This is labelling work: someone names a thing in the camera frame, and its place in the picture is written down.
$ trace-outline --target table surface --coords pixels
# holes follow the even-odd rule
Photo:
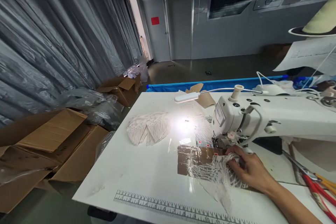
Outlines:
[[[177,173],[177,147],[186,139],[195,139],[192,131],[181,128],[186,119],[181,105],[174,102],[176,93],[144,92],[121,123],[117,132],[77,190],[73,200],[95,207],[125,214],[151,223],[182,223],[158,213],[134,208],[113,201],[117,190],[125,190],[166,201],[225,213],[194,178]],[[217,102],[228,93],[211,93]],[[203,109],[212,116],[215,106]],[[170,112],[175,118],[171,132],[159,143],[134,146],[126,128],[130,118],[150,112]],[[270,174],[291,191],[322,223],[332,223],[314,202],[307,187],[298,185],[291,163],[283,155],[275,155],[264,148],[250,144]],[[232,189],[231,216],[255,223],[287,223],[277,207],[263,194],[245,189]]]

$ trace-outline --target scissors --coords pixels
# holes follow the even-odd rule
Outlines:
[[[324,203],[321,196],[327,199],[331,204],[336,207],[336,200],[327,194],[324,189],[320,186],[320,184],[324,185],[329,191],[336,196],[336,184],[326,180],[318,174],[314,174],[309,171],[306,167],[301,165],[298,161],[296,161],[291,155],[289,155],[286,151],[282,150],[282,153],[288,158],[293,164],[297,166],[297,168],[301,172],[301,176],[305,183],[307,184],[309,191],[311,192],[314,200],[321,208],[321,210],[336,224],[336,217],[330,212],[326,204]]]

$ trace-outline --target gray wall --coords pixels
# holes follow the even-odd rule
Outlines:
[[[164,8],[160,5],[144,7],[150,43],[152,49],[155,40],[166,40],[161,34],[151,34],[149,9]],[[194,0],[194,30],[192,41],[192,59],[213,58],[234,55],[255,54],[262,51],[262,47],[273,43],[289,43],[302,40],[301,37],[288,34],[293,27],[304,26],[314,14],[323,6],[325,0],[311,1],[295,7],[284,6],[269,11],[253,11],[254,1],[240,14],[219,19],[207,19],[210,0]],[[154,50],[155,61],[168,61],[165,55]]]

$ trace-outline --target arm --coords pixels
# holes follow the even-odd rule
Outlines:
[[[256,154],[245,154],[237,145],[231,146],[225,154],[231,152],[235,152],[245,161],[244,169],[233,160],[229,162],[239,179],[266,194],[290,224],[321,223],[290,191],[274,180]]]

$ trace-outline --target door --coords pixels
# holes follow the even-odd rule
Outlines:
[[[171,60],[190,60],[194,0],[164,0]]]
[[[143,0],[154,61],[170,61],[163,0]]]

